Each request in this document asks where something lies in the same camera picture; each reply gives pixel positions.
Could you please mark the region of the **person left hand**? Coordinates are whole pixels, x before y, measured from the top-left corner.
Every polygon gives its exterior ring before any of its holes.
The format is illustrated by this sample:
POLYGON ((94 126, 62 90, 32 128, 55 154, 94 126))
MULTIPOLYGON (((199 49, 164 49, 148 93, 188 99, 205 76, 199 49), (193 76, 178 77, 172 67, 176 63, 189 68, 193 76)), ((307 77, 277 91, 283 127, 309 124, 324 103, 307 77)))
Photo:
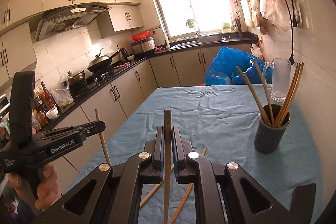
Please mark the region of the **person left hand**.
MULTIPOLYGON (((42 168, 44 178, 38 185, 38 198, 34 203, 34 207, 38 210, 45 211, 61 197, 61 192, 58 187, 58 174, 54 164, 48 163, 42 168)), ((28 196, 28 192, 23 189, 23 180, 17 173, 8 173, 7 177, 18 196, 24 201, 28 196)))

